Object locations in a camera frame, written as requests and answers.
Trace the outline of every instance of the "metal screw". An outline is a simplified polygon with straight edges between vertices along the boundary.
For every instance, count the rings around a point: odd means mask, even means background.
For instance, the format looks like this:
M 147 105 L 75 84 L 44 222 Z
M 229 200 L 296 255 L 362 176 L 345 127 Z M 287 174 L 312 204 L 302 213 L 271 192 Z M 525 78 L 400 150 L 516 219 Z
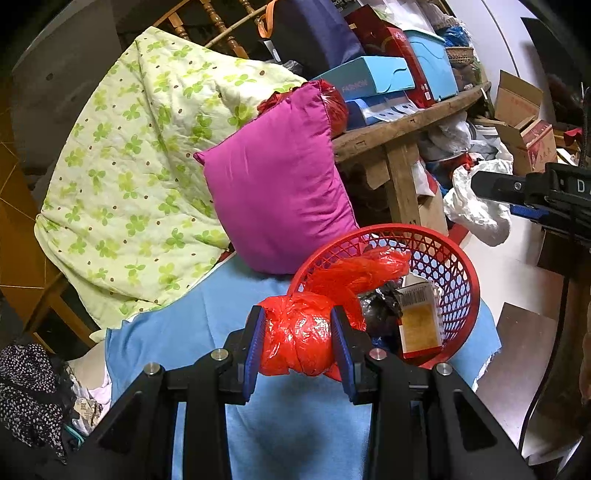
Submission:
M 158 372 L 160 372 L 160 364 L 157 364 L 156 362 L 150 362 L 144 367 L 144 373 L 149 377 L 157 374 Z
M 386 350 L 383 350 L 381 348 L 372 348 L 369 351 L 369 356 L 371 358 L 373 358 L 374 360 L 383 360 L 384 358 L 386 358 L 388 356 L 388 352 L 386 352 Z
M 221 362 L 222 360 L 228 358 L 228 355 L 230 355 L 230 353 L 224 348 L 216 348 L 211 353 L 212 358 L 214 360 L 217 360 L 218 362 Z
M 453 372 L 453 367 L 450 364 L 437 364 L 435 369 L 437 370 L 437 373 L 444 377 L 451 375 Z

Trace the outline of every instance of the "navy blue bag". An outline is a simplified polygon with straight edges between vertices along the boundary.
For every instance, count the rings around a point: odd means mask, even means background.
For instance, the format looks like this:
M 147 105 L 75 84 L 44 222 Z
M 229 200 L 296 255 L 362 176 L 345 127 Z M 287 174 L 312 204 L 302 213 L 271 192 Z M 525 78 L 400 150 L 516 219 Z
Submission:
M 272 0 L 258 30 L 282 62 L 299 62 L 308 80 L 365 55 L 331 0 Z

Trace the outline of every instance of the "red plastic bag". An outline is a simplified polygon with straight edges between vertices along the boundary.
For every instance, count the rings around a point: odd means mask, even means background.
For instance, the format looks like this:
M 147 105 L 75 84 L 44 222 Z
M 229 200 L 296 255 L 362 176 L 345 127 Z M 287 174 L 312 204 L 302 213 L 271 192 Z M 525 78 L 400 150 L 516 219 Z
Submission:
M 357 295 L 407 275 L 409 261 L 410 251 L 374 248 L 358 257 L 339 259 L 330 268 L 315 270 L 306 281 L 306 291 L 324 295 L 335 305 L 342 305 L 351 326 L 364 332 L 366 325 Z
M 338 137 L 347 128 L 349 110 L 345 104 L 345 100 L 343 100 L 340 92 L 327 81 L 312 80 L 312 82 L 317 82 L 320 86 L 320 97 L 322 98 L 322 103 L 326 107 L 326 112 L 330 119 L 330 137 Z M 259 114 L 266 112 L 269 108 L 277 105 L 282 100 L 285 100 L 298 88 L 299 87 L 294 87 L 289 92 L 285 93 L 273 92 L 273 94 L 267 100 L 263 100 L 256 109 Z
M 315 377 L 334 364 L 330 299 L 304 291 L 268 297 L 259 305 L 267 314 L 260 373 L 287 375 L 292 369 Z
M 357 294 L 408 274 L 409 260 L 410 252 L 375 248 L 315 271 L 306 281 L 306 291 L 260 302 L 267 325 L 259 372 L 287 375 L 292 369 L 340 381 L 332 351 L 330 311 L 342 305 L 351 326 L 364 332 L 366 325 Z

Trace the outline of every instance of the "barcode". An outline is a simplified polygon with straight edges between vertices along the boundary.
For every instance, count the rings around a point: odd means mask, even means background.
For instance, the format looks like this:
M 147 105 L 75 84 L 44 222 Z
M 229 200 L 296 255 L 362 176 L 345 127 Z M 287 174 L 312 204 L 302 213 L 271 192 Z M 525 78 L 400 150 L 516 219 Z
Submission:
M 416 305 L 417 303 L 424 303 L 427 301 L 425 296 L 425 290 L 423 288 L 405 292 L 402 295 L 400 305 L 402 307 L 408 307 L 409 305 Z

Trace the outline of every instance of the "blue fabric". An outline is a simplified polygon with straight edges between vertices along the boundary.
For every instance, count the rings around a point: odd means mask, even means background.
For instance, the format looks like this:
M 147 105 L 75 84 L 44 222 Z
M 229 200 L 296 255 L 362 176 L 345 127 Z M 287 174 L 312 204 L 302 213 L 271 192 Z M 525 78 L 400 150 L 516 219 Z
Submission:
M 121 330 L 109 331 L 106 361 L 115 401 L 148 362 L 166 369 L 183 367 L 242 328 L 252 305 L 285 294 L 289 277 L 250 270 L 234 256 L 175 303 L 138 315 Z M 469 385 L 498 343 L 495 324 L 481 303 L 473 335 L 453 365 Z M 236 480 L 361 479 L 369 434 L 370 406 L 355 407 L 340 383 L 324 375 L 291 373 L 258 376 L 245 406 L 227 406 L 232 475 Z M 180 406 L 173 456 L 173 478 L 182 477 L 184 406 Z
M 365 55 L 331 0 L 281 0 L 273 23 L 271 41 L 281 61 L 300 63 L 306 79 Z

